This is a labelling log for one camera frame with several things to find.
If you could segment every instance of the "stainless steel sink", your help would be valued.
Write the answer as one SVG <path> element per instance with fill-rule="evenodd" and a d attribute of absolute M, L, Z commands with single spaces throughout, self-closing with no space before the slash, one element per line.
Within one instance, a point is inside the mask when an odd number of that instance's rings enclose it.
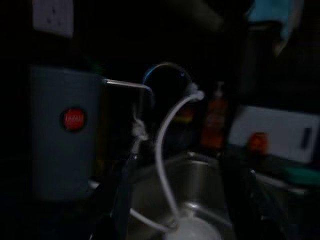
<path fill-rule="evenodd" d="M 166 172 L 183 217 L 198 217 L 214 226 L 222 240 L 235 240 L 229 220 L 218 161 L 188 153 L 168 159 Z M 132 207 L 146 217 L 170 225 L 173 216 L 165 199 L 156 168 L 137 172 Z M 130 217 L 128 240 L 161 240 L 162 234 Z"/>

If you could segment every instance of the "dish soap bottle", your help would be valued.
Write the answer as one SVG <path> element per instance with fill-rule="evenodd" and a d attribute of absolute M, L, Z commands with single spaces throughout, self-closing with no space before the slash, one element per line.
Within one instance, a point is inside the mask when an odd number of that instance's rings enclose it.
<path fill-rule="evenodd" d="M 224 127 L 228 103 L 223 99 L 223 81 L 217 82 L 213 99 L 209 101 L 207 114 L 201 134 L 201 145 L 215 151 L 222 149 L 224 144 Z"/>

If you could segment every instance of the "red circular logo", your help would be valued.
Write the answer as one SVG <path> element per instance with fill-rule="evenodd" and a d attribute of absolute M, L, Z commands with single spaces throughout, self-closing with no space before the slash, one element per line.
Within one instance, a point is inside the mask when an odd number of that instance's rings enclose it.
<path fill-rule="evenodd" d="M 79 108 L 68 109 L 63 114 L 62 122 L 66 130 L 71 132 L 79 131 L 85 126 L 85 112 Z"/>

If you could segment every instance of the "green sponge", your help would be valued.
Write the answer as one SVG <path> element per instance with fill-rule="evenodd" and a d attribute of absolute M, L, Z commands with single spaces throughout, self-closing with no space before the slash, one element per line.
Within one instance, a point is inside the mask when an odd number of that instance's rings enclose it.
<path fill-rule="evenodd" d="M 284 174 L 288 182 L 297 185 L 320 187 L 320 172 L 301 167 L 286 167 Z"/>

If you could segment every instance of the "wall socket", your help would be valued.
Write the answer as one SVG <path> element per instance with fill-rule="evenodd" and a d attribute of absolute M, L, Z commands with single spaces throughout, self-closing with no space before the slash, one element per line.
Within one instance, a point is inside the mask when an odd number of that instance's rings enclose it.
<path fill-rule="evenodd" d="M 35 30 L 72 38 L 73 0 L 33 0 L 32 11 L 32 24 Z"/>

